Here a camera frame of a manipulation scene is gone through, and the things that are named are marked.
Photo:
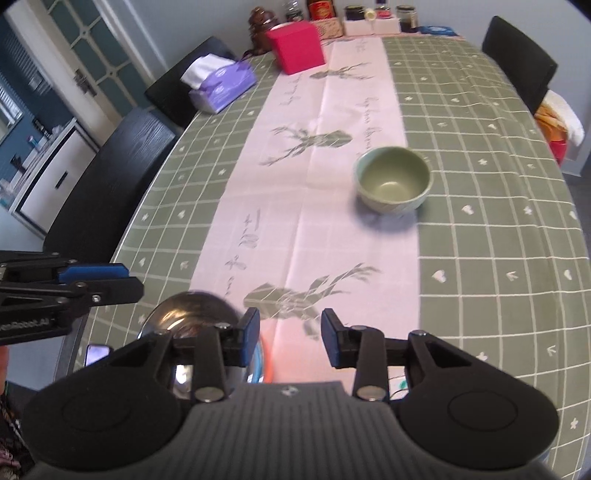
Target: floor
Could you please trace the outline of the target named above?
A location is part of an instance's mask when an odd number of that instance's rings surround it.
[[[564,179],[577,207],[587,250],[591,251],[591,161],[585,164],[580,177],[565,175]]]

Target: white grid line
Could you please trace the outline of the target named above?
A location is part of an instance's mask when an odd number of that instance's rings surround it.
[[[262,75],[262,77],[260,78],[259,82],[256,84],[256,86],[255,86],[255,90],[254,90],[254,91],[256,91],[256,89],[257,89],[257,88],[258,88],[258,86],[261,84],[261,82],[263,82],[263,81],[265,80],[265,77],[266,77],[266,76],[267,76],[267,75],[268,75],[268,74],[271,72],[271,70],[272,70],[272,68],[271,68],[271,67],[269,67],[269,68],[267,68],[267,69],[265,70],[265,72],[264,72],[264,74]],[[244,112],[245,112],[245,111],[246,111],[246,109],[248,108],[248,103],[251,101],[251,99],[252,99],[252,97],[250,97],[250,98],[249,98],[249,100],[248,100],[247,102],[245,102],[245,104],[244,104],[244,107],[242,108],[242,112],[241,112],[241,114],[239,115],[239,118],[240,118],[240,117],[241,117],[241,116],[244,114]],[[214,171],[214,170],[215,170],[215,168],[216,168],[217,162],[219,161],[220,157],[222,156],[222,152],[223,152],[223,150],[224,150],[224,149],[227,147],[228,139],[229,139],[229,138],[232,136],[233,129],[234,129],[236,126],[237,126],[237,124],[238,124],[238,122],[236,122],[236,123],[234,124],[234,126],[233,126],[233,128],[232,128],[231,132],[230,132],[230,133],[228,134],[228,136],[226,137],[226,140],[225,140],[225,142],[224,142],[224,145],[223,145],[223,146],[222,146],[222,148],[220,149],[220,151],[219,151],[219,154],[218,154],[218,156],[217,156],[217,159],[216,159],[215,165],[212,167],[212,169],[211,169],[211,171],[210,171],[210,173],[209,173],[209,176],[207,177],[207,182],[206,182],[206,183],[209,183],[210,179],[212,178],[213,171]],[[192,217],[193,217],[193,215],[194,215],[194,213],[195,213],[195,210],[197,209],[197,205],[199,204],[199,200],[201,199],[201,196],[203,195],[203,192],[204,192],[204,191],[205,191],[205,188],[204,188],[204,189],[201,191],[201,193],[199,194],[199,197],[198,197],[198,198],[197,198],[197,200],[195,201],[195,204],[194,204],[194,206],[193,206],[193,210],[192,210],[192,212],[191,212],[191,215],[189,216],[189,218],[192,218]],[[187,227],[185,227],[185,230],[183,231],[183,235],[181,236],[181,239],[180,239],[180,242],[179,242],[179,246],[180,246],[180,245],[183,243],[183,240],[184,240],[184,238],[185,238],[185,235],[187,234],[187,231],[188,231],[188,226],[187,226]],[[170,273],[172,272],[172,269],[173,269],[173,265],[174,265],[174,263],[176,262],[176,258],[177,258],[177,256],[175,255],[175,257],[174,257],[174,260],[173,260],[173,262],[171,262],[171,264],[170,264],[170,267],[169,267],[169,269],[168,269],[168,275],[167,275],[167,276],[170,276]],[[147,271],[149,271],[149,270],[150,270],[150,266],[151,266],[151,261],[150,261],[150,265],[148,265]],[[167,286],[167,284],[168,284],[168,282],[167,282],[167,280],[165,279],[165,280],[164,280],[164,285],[163,285],[163,287],[162,287],[162,290],[161,290],[161,292],[160,292],[160,295],[159,295],[159,297],[158,297],[158,303],[160,303],[160,302],[162,301],[162,296],[163,296],[163,294],[164,294],[164,290],[166,289],[166,286]]]
[[[522,126],[522,124],[520,122],[517,122],[517,123],[520,125],[520,127],[522,128],[522,130],[524,130],[524,127]],[[500,124],[499,126],[501,127],[502,130],[504,130],[504,126],[502,124]],[[510,146],[512,152],[513,152],[513,155],[515,157],[517,157],[517,155],[515,154],[515,150],[513,149],[513,146],[510,143],[509,143],[509,146]],[[530,146],[530,149],[532,150],[532,152],[535,154],[535,151],[533,149],[533,146],[532,146],[531,142],[529,142],[529,146]],[[515,163],[517,164],[518,168],[521,170],[521,173],[523,175],[525,175],[525,172],[523,170],[523,166],[520,165],[520,163],[518,161],[515,162]],[[544,173],[547,173],[541,164],[540,164],[540,167],[544,170]],[[530,185],[529,180],[526,178],[526,179],[524,179],[524,181],[525,181],[525,184],[527,185],[527,188],[528,188],[530,194],[532,194],[531,185]],[[548,185],[550,186],[550,190],[552,192],[552,195],[553,195],[554,199],[555,200],[558,200],[558,197],[556,196],[556,193],[554,191],[554,188],[552,186],[552,183],[548,183]],[[545,224],[545,221],[544,221],[544,218],[543,218],[543,216],[541,214],[541,210],[540,210],[539,206],[537,204],[534,204],[534,205],[535,205],[535,209],[536,209],[536,211],[538,213],[538,217],[540,218],[540,221],[542,222],[542,224]],[[566,223],[565,218],[563,216],[562,210],[561,209],[558,209],[558,210],[559,210],[559,213],[560,213],[560,216],[561,216],[561,219],[562,219],[564,225],[566,225],[567,223]],[[547,240],[548,249],[550,250],[550,253],[552,255],[554,255],[553,254],[552,245],[551,245],[551,242],[550,242],[550,238],[548,237],[548,233],[547,233],[546,230],[544,230],[544,234],[545,234],[545,237],[546,237],[546,240]],[[568,231],[567,231],[567,235],[569,237],[569,244],[570,244],[570,247],[571,247],[571,251],[572,251],[572,253],[574,255],[574,247],[573,247],[573,243],[572,243],[572,240],[571,240],[571,237],[570,237],[570,233]],[[555,259],[552,259],[552,262],[554,264],[554,272],[555,272],[555,275],[556,275],[558,286],[560,286],[560,277],[559,277],[560,273],[558,271],[558,266],[556,264]],[[578,273],[578,276],[579,276],[579,280],[578,281],[581,282],[580,271],[579,271],[579,268],[578,268],[578,264],[576,262],[575,262],[575,265],[576,265],[577,273]],[[558,300],[559,300],[559,303],[560,303],[560,306],[561,306],[561,311],[562,311],[563,327],[566,327],[566,311],[565,311],[565,306],[564,306],[564,302],[563,302],[562,294],[561,293],[558,294]],[[585,310],[586,321],[588,322],[587,308],[586,308],[586,305],[585,305],[584,298],[583,298],[583,308]],[[568,346],[567,346],[566,337],[564,338],[563,343],[564,343],[564,363],[567,364]],[[590,343],[590,340],[589,340],[589,332],[588,331],[587,331],[587,344],[588,344],[588,348],[591,348],[591,343]],[[563,375],[563,398],[562,398],[562,406],[564,406],[565,403],[566,403],[566,389],[567,389],[566,378],[567,378],[567,374],[564,373],[564,375]],[[590,384],[589,388],[590,388],[590,390],[589,390],[588,395],[591,396],[591,384]],[[587,429],[588,419],[589,419],[589,405],[587,405],[587,414],[586,414],[586,421],[585,421],[585,429]],[[561,436],[561,433],[562,433],[562,429],[563,428],[564,428],[564,410],[561,410],[560,411],[560,429],[558,431],[558,438],[557,438],[557,443],[558,444],[560,443],[560,436]],[[582,442],[581,449],[579,450],[579,457],[577,458],[577,463],[580,460],[580,455],[582,453],[583,443],[584,442]],[[556,464],[556,457],[557,456],[554,455],[553,461],[552,461],[552,468],[554,468],[554,466]]]
[[[546,295],[548,293],[556,293],[556,294],[564,294],[564,293],[581,293],[584,291],[591,291],[591,288],[587,288],[585,290],[548,290],[548,291],[539,291],[539,292],[532,292],[532,293],[499,293],[499,297],[527,297],[530,295]],[[488,293],[421,293],[421,297],[432,297],[436,298],[448,298],[448,297],[467,297],[467,298],[491,298],[496,297],[497,295],[488,294]]]
[[[575,473],[580,472],[580,471],[581,471],[581,469],[577,468],[576,470],[573,470],[572,472],[567,473],[566,475],[563,475],[561,478],[567,478],[568,476],[574,475]]]
[[[453,260],[455,257],[429,257],[420,255],[421,260]],[[556,258],[557,260],[588,260],[587,257],[458,257],[460,260],[548,260]]]
[[[202,129],[203,127],[205,127],[205,125],[207,125],[207,122],[206,122],[206,123],[204,123],[204,124],[202,125],[201,129]],[[196,134],[196,135],[193,137],[193,140],[192,140],[192,142],[191,142],[191,145],[192,145],[192,144],[195,142],[195,140],[197,140],[197,137],[198,137],[198,135],[199,135],[199,133],[197,133],[197,134]],[[157,179],[157,178],[158,178],[158,175],[156,175],[156,177],[154,177],[154,180],[153,180],[153,182],[152,182],[152,183],[154,183],[154,182],[156,181],[156,179]],[[172,179],[170,180],[170,185],[172,185],[172,182],[174,181],[174,178],[175,178],[175,176],[173,176],[173,177],[172,177]],[[147,235],[147,234],[148,234],[148,230],[146,230],[146,231],[145,231],[145,233],[144,233],[144,237],[143,237],[142,241],[140,242],[140,245],[141,245],[141,244],[142,244],[142,243],[145,241],[145,238],[146,238],[146,235]],[[160,243],[160,241],[162,240],[162,237],[163,237],[163,235],[164,235],[164,230],[163,230],[163,233],[160,235],[160,239],[158,240],[158,243]],[[139,253],[140,253],[140,252],[139,252],[139,249],[138,249],[138,251],[137,251],[137,252],[135,253],[135,255],[134,255],[134,259],[133,259],[133,261],[132,261],[132,265],[133,265],[133,263],[135,263],[135,261],[137,260],[137,257],[138,257],[138,255],[139,255]],[[133,309],[132,309],[132,313],[131,313],[131,315],[129,316],[129,324],[128,324],[128,327],[127,327],[127,331],[128,331],[128,332],[129,332],[129,331],[130,331],[130,329],[131,329],[131,322],[133,321],[133,317],[134,317],[134,314],[135,314],[135,310],[136,310],[136,308],[137,308],[137,304],[135,304],[135,305],[134,305],[134,307],[133,307]],[[117,312],[117,305],[115,306],[115,310],[113,311],[113,322],[112,322],[112,323],[114,323],[116,312]],[[107,342],[106,342],[106,343],[108,343],[108,340],[109,340],[109,334],[110,334],[110,332],[111,332],[111,329],[109,328],[109,333],[107,334]],[[129,335],[129,333],[127,333],[127,334],[125,335],[125,340],[124,340],[125,342],[127,342],[127,337],[128,337],[128,335]]]
[[[406,61],[408,61],[408,58],[407,58],[406,54],[404,53],[404,49],[401,48],[400,52],[402,53],[402,56],[406,59]],[[412,77],[413,81],[416,82],[416,78],[415,78],[412,70],[409,70],[409,73],[410,73],[410,76]],[[427,125],[431,129],[431,140],[433,142],[433,145],[435,145],[435,147],[437,147],[437,145],[438,145],[437,138],[435,137],[435,134],[433,133],[433,125],[431,124],[431,119],[427,115],[427,109],[424,107],[424,105],[422,105],[424,102],[423,94],[417,91],[417,95],[420,98],[421,108],[423,109],[423,112],[425,113],[425,120],[427,122]],[[437,158],[437,162],[438,162],[440,168],[443,169],[443,159],[441,158],[441,154],[438,150],[435,150],[435,156]],[[443,188],[445,190],[445,193],[447,195],[449,195],[449,185],[447,184],[447,179],[446,179],[445,174],[441,175],[441,179],[443,181]],[[446,202],[447,202],[447,209],[449,211],[450,219],[452,222],[454,222],[452,202],[449,197],[446,198]],[[459,255],[458,246],[457,246],[457,233],[456,233],[455,226],[452,225],[451,227],[452,227],[451,230],[452,230],[452,241],[453,241],[453,253],[456,257],[456,260],[455,260],[456,271],[459,272],[460,271],[460,261],[457,259],[457,256]],[[457,283],[457,290],[459,293],[461,293],[462,292],[462,279],[460,278],[460,275],[456,275],[456,283]],[[458,321],[459,321],[459,333],[460,333],[460,335],[462,335],[463,328],[464,328],[464,318],[463,318],[463,302],[461,300],[459,301],[459,305],[458,305]],[[462,348],[463,341],[461,338],[460,338],[459,343],[460,343],[460,348]]]
[[[486,226],[484,223],[447,223],[447,222],[418,222],[419,225],[438,225],[438,226]],[[561,226],[548,226],[548,225],[538,225],[537,223],[521,223],[519,225],[488,225],[494,227],[502,227],[502,228],[517,228],[520,226],[530,226],[536,227],[538,229],[547,229],[547,230],[581,230],[579,227],[569,226],[569,227],[561,227]]]
[[[415,49],[418,50],[420,52],[421,57],[423,57],[423,60],[425,61],[425,63],[427,63],[427,60],[425,59],[425,57],[423,56],[420,48],[418,48],[417,46],[415,46]],[[441,99],[444,99],[443,96],[443,91],[441,90],[441,86],[437,85],[437,90],[439,91],[439,94],[441,95]],[[449,114],[451,115],[452,112],[449,108],[446,108],[447,111],[449,112]],[[454,118],[451,118],[451,122],[454,125],[455,129],[459,132],[460,128],[457,124],[457,121]],[[480,185],[478,183],[478,180],[476,179],[476,174],[474,172],[474,169],[472,167],[472,163],[470,162],[470,157],[466,151],[466,144],[464,142],[464,138],[461,134],[457,135],[459,141],[460,141],[460,145],[462,146],[463,150],[464,150],[464,157],[466,158],[466,162],[470,168],[470,175],[472,177],[472,182],[474,184],[474,187],[476,188],[476,194],[478,196],[478,202],[480,204],[480,209],[482,211],[482,219],[484,220],[484,223],[486,224],[485,229],[486,229],[486,240],[488,242],[488,248],[489,248],[489,252],[491,253],[491,256],[494,257],[495,256],[495,248],[493,246],[493,242],[492,242],[492,235],[491,235],[491,228],[488,225],[488,217],[486,214],[486,209],[484,206],[484,201],[482,200],[482,192],[480,190]],[[442,175],[447,174],[446,171],[442,171],[441,172]],[[459,256],[459,246],[456,247],[457,248],[457,252],[455,251],[454,254],[458,257]],[[501,298],[499,297],[499,291],[500,291],[500,286],[499,286],[499,277],[498,277],[498,272],[497,272],[497,267],[496,267],[496,262],[492,261],[491,262],[492,265],[492,277],[495,283],[495,294],[496,294],[496,316],[497,316],[497,322],[498,322],[498,329],[499,329],[499,334],[502,335],[503,333],[503,321],[502,321],[502,315],[501,315]],[[457,276],[459,277],[461,275],[461,269],[460,267],[458,267],[458,271],[457,271]],[[503,368],[503,342],[502,342],[502,337],[499,337],[499,368],[502,369]]]
[[[583,435],[582,437],[579,437],[579,438],[577,438],[577,439],[571,440],[570,442],[562,443],[562,444],[560,444],[560,445],[557,445],[557,446],[555,446],[555,447],[552,447],[550,450],[557,450],[557,449],[559,449],[559,448],[561,448],[561,447],[566,447],[567,445],[570,445],[571,443],[578,442],[578,441],[580,441],[580,440],[585,440],[585,438],[587,438],[588,436],[589,436],[589,434],[587,434],[587,435]]]
[[[527,336],[534,336],[534,335],[539,335],[541,333],[556,333],[556,332],[563,332],[565,330],[582,330],[582,329],[588,329],[589,325],[579,325],[576,327],[561,327],[561,328],[554,328],[554,329],[550,329],[550,330],[538,330],[536,332],[524,332],[524,333],[503,333],[502,335],[464,335],[463,338],[465,339],[484,339],[484,338],[499,338],[499,337],[503,337],[503,338],[507,338],[507,337],[527,337]],[[459,340],[460,337],[458,336],[440,336],[439,337],[442,340]]]

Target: tissue box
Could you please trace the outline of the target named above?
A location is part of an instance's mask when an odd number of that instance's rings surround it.
[[[377,18],[374,21],[374,34],[393,35],[400,33],[400,20],[397,17]]]
[[[400,20],[396,17],[376,20],[343,20],[345,35],[393,35],[400,33]]]
[[[197,110],[218,113],[256,84],[251,66],[239,61],[217,69],[189,97]]]
[[[325,18],[324,20],[314,20],[312,25],[318,30],[321,40],[330,38],[339,38],[343,36],[343,27],[338,18]]]
[[[272,28],[267,37],[277,62],[288,75],[326,63],[318,31],[310,22],[293,22]]]
[[[343,20],[345,35],[348,37],[373,35],[374,29],[372,28],[371,24],[372,22],[369,20]]]

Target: tissue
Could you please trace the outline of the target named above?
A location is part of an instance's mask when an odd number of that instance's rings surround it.
[[[181,82],[186,83],[192,89],[197,90],[203,81],[213,72],[223,67],[228,67],[234,63],[236,62],[233,60],[224,59],[223,57],[218,57],[217,55],[210,53],[209,55],[199,57],[195,60],[187,71],[183,73]]]

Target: door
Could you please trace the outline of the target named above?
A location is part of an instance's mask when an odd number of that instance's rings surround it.
[[[5,13],[21,44],[36,63],[39,71],[59,94],[77,120],[99,145],[104,144],[121,120],[107,102],[84,93],[74,81],[76,57],[65,56],[46,30],[47,20],[41,22],[47,11],[42,5],[33,8],[27,0],[15,2]]]
[[[105,111],[123,117],[135,106],[147,108],[146,83],[91,0],[28,0],[46,24],[72,68],[85,78]]]

